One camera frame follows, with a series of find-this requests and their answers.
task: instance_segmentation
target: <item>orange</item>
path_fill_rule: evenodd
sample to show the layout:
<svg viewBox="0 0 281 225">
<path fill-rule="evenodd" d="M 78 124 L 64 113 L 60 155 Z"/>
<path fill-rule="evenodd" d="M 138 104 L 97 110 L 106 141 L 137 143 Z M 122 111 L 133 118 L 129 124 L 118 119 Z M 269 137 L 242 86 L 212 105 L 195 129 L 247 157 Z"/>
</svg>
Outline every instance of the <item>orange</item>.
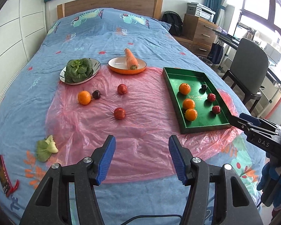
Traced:
<svg viewBox="0 0 281 225">
<path fill-rule="evenodd" d="M 187 95 L 188 93 L 190 93 L 190 91 L 191 91 L 191 87 L 187 83 L 182 83 L 179 86 L 179 92 L 183 95 Z"/>
<path fill-rule="evenodd" d="M 183 101 L 182 106 L 185 110 L 187 110 L 187 109 L 190 109 L 190 108 L 194 109 L 196 104 L 195 104 L 194 100 L 188 98 L 188 99 L 185 99 Z"/>
<path fill-rule="evenodd" d="M 78 93 L 78 101 L 82 105 L 90 103 L 92 97 L 88 91 L 81 91 Z"/>
<path fill-rule="evenodd" d="M 187 109 L 185 112 L 185 118 L 189 121 L 196 120 L 198 112 L 195 109 Z"/>
</svg>

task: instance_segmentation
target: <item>blue gripper pad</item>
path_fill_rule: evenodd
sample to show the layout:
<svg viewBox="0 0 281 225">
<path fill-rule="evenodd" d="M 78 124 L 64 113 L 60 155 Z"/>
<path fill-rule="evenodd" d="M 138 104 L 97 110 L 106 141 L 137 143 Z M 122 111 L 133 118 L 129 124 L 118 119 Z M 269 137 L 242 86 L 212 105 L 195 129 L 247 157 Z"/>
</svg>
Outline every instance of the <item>blue gripper pad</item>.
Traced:
<svg viewBox="0 0 281 225">
<path fill-rule="evenodd" d="M 114 156 L 114 151 L 116 149 L 116 138 L 112 135 L 109 135 L 101 148 L 106 149 L 98 163 L 98 175 L 96 178 L 98 185 L 100 185 L 101 182 L 106 178 L 112 157 Z"/>
<path fill-rule="evenodd" d="M 182 154 L 178 148 L 177 145 L 180 145 L 180 142 L 176 135 L 172 135 L 169 138 L 169 150 L 170 154 L 174 163 L 174 167 L 177 173 L 178 179 L 182 182 L 182 184 L 185 184 L 187 181 L 186 176 L 186 164 L 183 160 Z"/>
<path fill-rule="evenodd" d="M 243 120 L 248 121 L 249 123 L 252 123 L 254 126 L 257 126 L 257 127 L 258 127 L 258 126 L 261 125 L 259 119 L 258 119 L 258 118 L 255 118 L 255 117 L 253 117 L 253 116 L 251 116 L 251 115 L 248 115 L 248 114 L 245 114 L 245 113 L 241 113 L 241 114 L 239 115 L 239 117 L 240 117 L 241 119 L 243 119 Z"/>
</svg>

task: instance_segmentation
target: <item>gray chair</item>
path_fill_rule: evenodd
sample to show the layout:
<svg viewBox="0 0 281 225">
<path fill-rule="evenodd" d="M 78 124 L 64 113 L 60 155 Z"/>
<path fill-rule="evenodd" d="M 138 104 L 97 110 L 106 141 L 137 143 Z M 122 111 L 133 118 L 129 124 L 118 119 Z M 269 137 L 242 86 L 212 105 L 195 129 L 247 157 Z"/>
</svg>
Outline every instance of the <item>gray chair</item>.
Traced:
<svg viewBox="0 0 281 225">
<path fill-rule="evenodd" d="M 242 38 L 231 67 L 222 78 L 229 76 L 234 82 L 231 89 L 237 85 L 244 92 L 244 105 L 251 99 L 255 100 L 250 113 L 261 98 L 260 87 L 268 66 L 266 53 L 253 41 Z"/>
</svg>

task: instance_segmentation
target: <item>drawer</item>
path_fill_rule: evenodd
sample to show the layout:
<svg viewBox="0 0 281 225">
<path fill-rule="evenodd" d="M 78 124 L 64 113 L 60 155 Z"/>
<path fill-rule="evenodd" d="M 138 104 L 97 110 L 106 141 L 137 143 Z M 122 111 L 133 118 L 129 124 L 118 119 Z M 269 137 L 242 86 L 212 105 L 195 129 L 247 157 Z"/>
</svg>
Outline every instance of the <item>drawer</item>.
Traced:
<svg viewBox="0 0 281 225">
<path fill-rule="evenodd" d="M 199 21 L 194 35 L 194 41 L 211 46 L 215 40 L 215 32 L 208 24 Z"/>
<path fill-rule="evenodd" d="M 190 50 L 191 51 L 191 48 L 192 48 L 192 45 L 193 44 L 190 44 L 190 43 L 186 43 L 186 42 L 182 42 L 182 41 L 178 41 L 178 43 L 182 46 L 184 46 L 186 49 Z"/>
<path fill-rule="evenodd" d="M 195 45 L 193 44 L 191 47 L 191 52 L 193 54 L 201 54 L 204 56 L 208 56 L 209 52 L 211 50 L 211 46 L 207 45 Z"/>
</svg>

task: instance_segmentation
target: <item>red phone case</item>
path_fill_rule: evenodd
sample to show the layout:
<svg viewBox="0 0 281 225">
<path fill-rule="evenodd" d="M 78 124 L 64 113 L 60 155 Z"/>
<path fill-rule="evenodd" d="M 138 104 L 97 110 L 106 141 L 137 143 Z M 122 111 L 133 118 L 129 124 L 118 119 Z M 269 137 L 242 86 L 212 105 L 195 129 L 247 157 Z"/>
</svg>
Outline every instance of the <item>red phone case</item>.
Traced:
<svg viewBox="0 0 281 225">
<path fill-rule="evenodd" d="M 3 161 L 3 156 L 0 155 L 0 183 L 3 188 L 3 192 L 8 197 L 10 194 L 15 192 L 17 188 L 19 187 L 19 180 L 17 179 L 15 186 L 13 187 L 11 185 L 10 179 L 8 177 L 4 161 Z"/>
</svg>

